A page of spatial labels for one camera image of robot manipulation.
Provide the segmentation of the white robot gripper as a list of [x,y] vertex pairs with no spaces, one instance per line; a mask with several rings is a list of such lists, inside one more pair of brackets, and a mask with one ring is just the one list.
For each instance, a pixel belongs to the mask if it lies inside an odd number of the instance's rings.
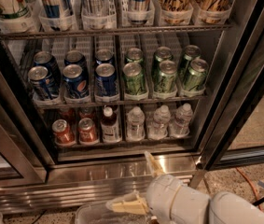
[[175,224],[207,224],[210,196],[190,188],[165,172],[148,151],[145,152],[153,181],[146,199],[138,191],[108,201],[105,207],[115,213],[146,215],[150,212],[159,220]]

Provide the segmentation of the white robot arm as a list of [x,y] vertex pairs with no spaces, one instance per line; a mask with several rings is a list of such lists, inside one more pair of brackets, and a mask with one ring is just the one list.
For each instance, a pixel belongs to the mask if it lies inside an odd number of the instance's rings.
[[152,175],[144,195],[137,191],[106,203],[116,213],[151,215],[159,224],[264,224],[264,213],[240,196],[220,191],[209,196],[164,172],[145,153]]

